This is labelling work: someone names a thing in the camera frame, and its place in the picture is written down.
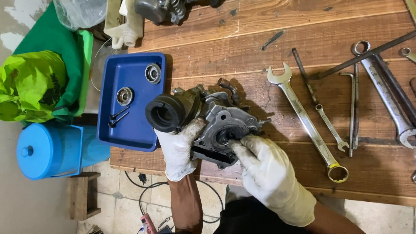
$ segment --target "plastic bag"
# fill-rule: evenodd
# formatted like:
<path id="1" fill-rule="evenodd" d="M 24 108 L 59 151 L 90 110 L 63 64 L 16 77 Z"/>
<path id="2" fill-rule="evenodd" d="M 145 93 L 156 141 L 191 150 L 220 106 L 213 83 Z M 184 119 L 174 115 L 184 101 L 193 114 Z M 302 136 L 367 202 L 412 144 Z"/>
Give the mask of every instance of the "plastic bag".
<path id="1" fill-rule="evenodd" d="M 90 28 L 104 21 L 107 0 L 53 0 L 58 19 L 72 31 Z"/>
<path id="2" fill-rule="evenodd" d="M 0 120 L 46 122 L 65 92 L 65 64 L 52 51 L 9 56 L 0 67 Z"/>

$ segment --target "white wall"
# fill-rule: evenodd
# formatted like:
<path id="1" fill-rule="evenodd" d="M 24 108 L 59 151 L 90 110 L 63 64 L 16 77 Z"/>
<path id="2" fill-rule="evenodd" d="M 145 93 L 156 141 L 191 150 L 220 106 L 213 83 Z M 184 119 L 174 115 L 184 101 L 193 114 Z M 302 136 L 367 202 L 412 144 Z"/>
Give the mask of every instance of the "white wall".
<path id="1" fill-rule="evenodd" d="M 19 45 L 48 2 L 0 0 L 0 64 Z M 20 123 L 0 121 L 0 232 L 75 234 L 77 222 L 65 219 L 66 179 L 31 181 L 20 172 L 15 150 L 21 128 Z"/>

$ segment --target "hand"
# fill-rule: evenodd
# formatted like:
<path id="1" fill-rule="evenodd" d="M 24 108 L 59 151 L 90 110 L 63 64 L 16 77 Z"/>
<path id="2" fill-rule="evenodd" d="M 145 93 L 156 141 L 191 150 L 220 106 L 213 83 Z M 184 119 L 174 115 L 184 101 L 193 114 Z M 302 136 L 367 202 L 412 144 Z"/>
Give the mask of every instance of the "hand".
<path id="1" fill-rule="evenodd" d="M 155 129 L 165 156 L 165 174 L 170 181 L 177 182 L 195 170 L 197 161 L 190 160 L 191 147 L 204 127 L 205 121 L 202 118 L 196 118 L 178 134 L 160 132 Z"/>
<path id="2" fill-rule="evenodd" d="M 243 186 L 287 224 L 304 227 L 314 221 L 316 199 L 296 180 L 286 153 L 270 139 L 247 135 L 230 140 L 243 170 Z"/>

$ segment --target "white plastic jug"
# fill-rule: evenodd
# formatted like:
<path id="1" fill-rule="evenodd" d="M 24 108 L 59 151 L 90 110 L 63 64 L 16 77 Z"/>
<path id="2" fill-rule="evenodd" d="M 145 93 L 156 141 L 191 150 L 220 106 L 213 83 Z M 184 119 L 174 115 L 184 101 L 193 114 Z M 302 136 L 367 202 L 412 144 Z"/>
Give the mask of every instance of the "white plastic jug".
<path id="1" fill-rule="evenodd" d="M 127 17 L 122 22 L 123 16 L 119 13 L 121 0 L 107 1 L 107 16 L 105 19 L 104 33 L 112 37 L 113 49 L 121 49 L 123 44 L 134 47 L 136 40 L 143 37 L 143 16 L 134 11 L 134 0 L 126 0 Z"/>

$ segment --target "forearm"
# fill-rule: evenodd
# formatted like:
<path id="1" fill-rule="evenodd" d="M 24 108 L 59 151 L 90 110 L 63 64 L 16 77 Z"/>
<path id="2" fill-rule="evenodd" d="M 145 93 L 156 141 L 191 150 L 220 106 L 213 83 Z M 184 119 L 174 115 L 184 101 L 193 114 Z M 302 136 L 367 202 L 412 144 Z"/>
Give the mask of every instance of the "forearm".
<path id="1" fill-rule="evenodd" d="M 198 187 L 192 174 L 178 182 L 168 180 L 171 189 L 171 207 L 175 231 L 202 232 L 202 204 Z"/>
<path id="2" fill-rule="evenodd" d="M 346 217 L 316 202 L 315 220 L 306 229 L 315 234 L 365 234 L 357 225 Z"/>

